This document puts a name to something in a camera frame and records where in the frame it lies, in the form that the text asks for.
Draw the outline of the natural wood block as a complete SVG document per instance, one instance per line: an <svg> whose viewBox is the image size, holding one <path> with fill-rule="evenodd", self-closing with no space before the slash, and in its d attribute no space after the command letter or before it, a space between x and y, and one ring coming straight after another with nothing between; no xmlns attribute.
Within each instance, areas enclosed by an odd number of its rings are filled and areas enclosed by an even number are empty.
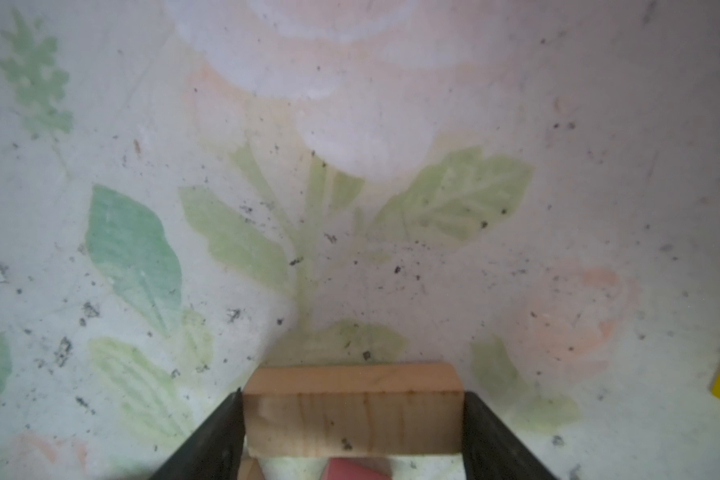
<svg viewBox="0 0 720 480"><path fill-rule="evenodd" d="M448 363L263 367L243 390L258 458L450 455L465 390Z"/></svg>
<svg viewBox="0 0 720 480"><path fill-rule="evenodd" d="M241 461L237 475L238 480L265 480L259 461L245 454Z"/></svg>

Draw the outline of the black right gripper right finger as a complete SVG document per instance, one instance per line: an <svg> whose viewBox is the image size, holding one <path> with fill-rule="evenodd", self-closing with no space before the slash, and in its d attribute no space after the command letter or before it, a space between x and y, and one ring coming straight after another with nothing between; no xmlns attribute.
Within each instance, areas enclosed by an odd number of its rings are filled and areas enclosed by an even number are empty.
<svg viewBox="0 0 720 480"><path fill-rule="evenodd" d="M462 430L462 459L467 480L556 479L472 391L464 394Z"/></svg>

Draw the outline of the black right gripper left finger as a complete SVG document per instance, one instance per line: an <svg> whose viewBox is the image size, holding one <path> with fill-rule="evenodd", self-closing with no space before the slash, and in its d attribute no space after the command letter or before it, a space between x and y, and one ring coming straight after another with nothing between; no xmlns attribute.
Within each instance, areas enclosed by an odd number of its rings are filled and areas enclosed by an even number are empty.
<svg viewBox="0 0 720 480"><path fill-rule="evenodd" d="M242 389L228 395L149 480L235 480L246 429Z"/></svg>

